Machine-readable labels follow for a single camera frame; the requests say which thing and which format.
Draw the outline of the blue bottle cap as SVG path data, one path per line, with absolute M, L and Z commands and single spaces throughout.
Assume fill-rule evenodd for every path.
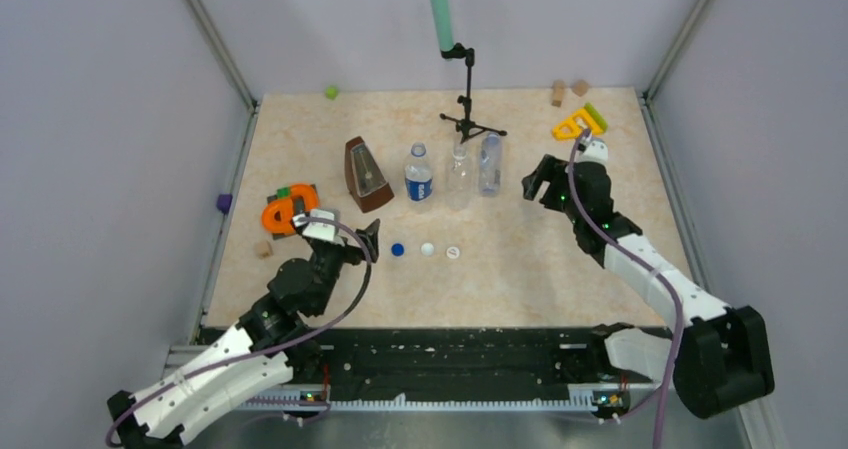
M 400 243 L 395 243 L 391 246 L 391 253 L 394 257 L 402 257 L 405 253 L 405 248 Z

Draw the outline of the clear bottle red label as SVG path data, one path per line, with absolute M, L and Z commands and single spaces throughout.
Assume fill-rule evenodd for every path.
M 501 188 L 502 140 L 488 133 L 481 142 L 478 187 L 482 196 L 496 196 Z

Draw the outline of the white Pocari Sweat cap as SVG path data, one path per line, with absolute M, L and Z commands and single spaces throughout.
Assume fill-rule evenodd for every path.
M 435 252 L 435 246 L 432 243 L 426 242 L 421 245 L 420 250 L 424 256 L 432 256 Z

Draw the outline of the clear bottle white cap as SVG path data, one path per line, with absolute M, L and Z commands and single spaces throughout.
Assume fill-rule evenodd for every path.
M 452 148 L 446 179 L 447 203 L 455 211 L 468 206 L 473 195 L 474 162 L 464 143 L 456 142 Z

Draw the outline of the clear Pepsi plastic bottle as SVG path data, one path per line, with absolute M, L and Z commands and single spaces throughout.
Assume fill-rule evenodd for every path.
M 422 142 L 414 143 L 404 167 L 407 195 L 412 202 L 423 202 L 433 193 L 433 171 L 427 159 L 427 148 Z

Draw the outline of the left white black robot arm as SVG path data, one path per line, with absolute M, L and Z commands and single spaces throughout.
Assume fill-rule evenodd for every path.
M 266 294 L 188 363 L 147 388 L 111 396 L 108 447 L 184 448 L 264 390 L 317 376 L 321 346 L 316 338 L 363 299 L 379 258 L 381 222 L 352 229 L 334 212 L 315 209 L 296 216 L 292 224 L 311 256 L 285 261 Z M 343 267 L 358 264 L 364 264 L 365 273 L 350 305 L 324 325 L 309 327 L 305 318 L 325 312 Z

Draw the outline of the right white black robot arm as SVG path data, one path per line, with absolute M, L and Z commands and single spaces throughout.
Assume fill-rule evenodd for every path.
M 637 346 L 659 349 L 659 380 L 676 390 L 691 414 L 708 419 L 774 392 L 763 316 L 751 306 L 732 307 L 668 262 L 615 209 L 604 163 L 546 155 L 521 185 L 524 199 L 565 214 L 578 247 L 667 324 L 670 339 Z

